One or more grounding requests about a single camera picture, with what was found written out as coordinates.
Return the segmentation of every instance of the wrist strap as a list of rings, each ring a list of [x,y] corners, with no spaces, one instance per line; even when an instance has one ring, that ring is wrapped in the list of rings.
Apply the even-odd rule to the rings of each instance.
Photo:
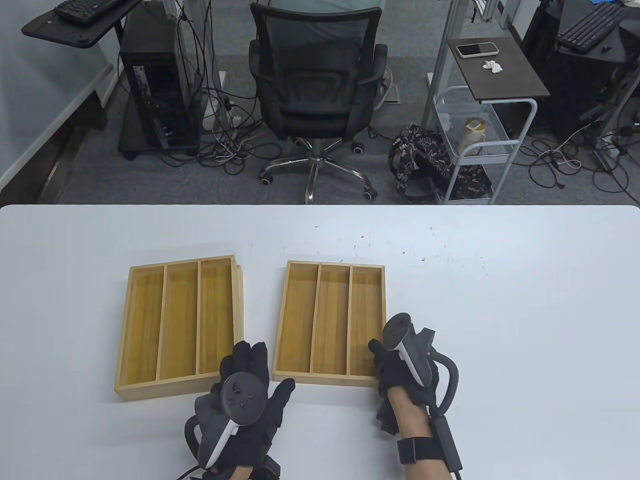
[[[444,460],[440,442],[430,436],[415,436],[398,440],[400,463],[415,463],[418,460]]]

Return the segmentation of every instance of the smartphone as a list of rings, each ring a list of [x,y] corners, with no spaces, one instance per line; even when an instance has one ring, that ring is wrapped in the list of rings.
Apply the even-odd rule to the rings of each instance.
[[[493,42],[481,42],[479,44],[458,45],[456,52],[460,58],[489,57],[500,52]]]

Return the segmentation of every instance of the person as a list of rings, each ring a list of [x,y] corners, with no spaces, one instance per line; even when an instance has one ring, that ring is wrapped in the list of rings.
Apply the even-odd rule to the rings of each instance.
[[[378,391],[385,405],[393,410],[396,422],[394,427],[397,427],[401,438],[432,437],[427,411],[422,403],[435,400],[437,370],[434,371],[432,386],[424,388],[414,380],[397,351],[386,350],[375,339],[370,341],[369,349],[374,355],[380,379]],[[220,383],[213,386],[212,392],[219,391],[220,385],[231,374],[239,371],[255,374],[268,386],[267,349],[263,342],[253,347],[244,341],[236,344],[233,354],[222,360]],[[216,462],[218,471],[230,472],[225,478],[247,480],[253,469],[262,463],[273,435],[282,425],[283,413],[294,389],[293,379],[283,380],[268,400],[262,417],[253,425],[240,427],[236,435],[230,438]],[[408,464],[405,474],[406,480],[451,480],[451,474],[443,460],[419,460]]]

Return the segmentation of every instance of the white tissue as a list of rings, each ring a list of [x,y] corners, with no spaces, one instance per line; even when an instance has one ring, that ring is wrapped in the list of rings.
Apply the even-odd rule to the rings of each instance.
[[[487,60],[482,67],[486,68],[487,70],[490,68],[492,74],[502,72],[500,63],[497,63],[495,60]]]

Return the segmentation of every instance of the forearm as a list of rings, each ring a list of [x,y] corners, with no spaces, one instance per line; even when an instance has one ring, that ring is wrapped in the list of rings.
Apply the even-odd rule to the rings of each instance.
[[[426,408],[414,405],[404,388],[390,388],[387,395],[394,409],[402,438],[433,436]],[[451,480],[447,465],[442,460],[419,460],[405,467],[406,480]]]
[[[236,471],[229,480],[248,480],[251,472],[253,472],[252,467],[236,467]]]

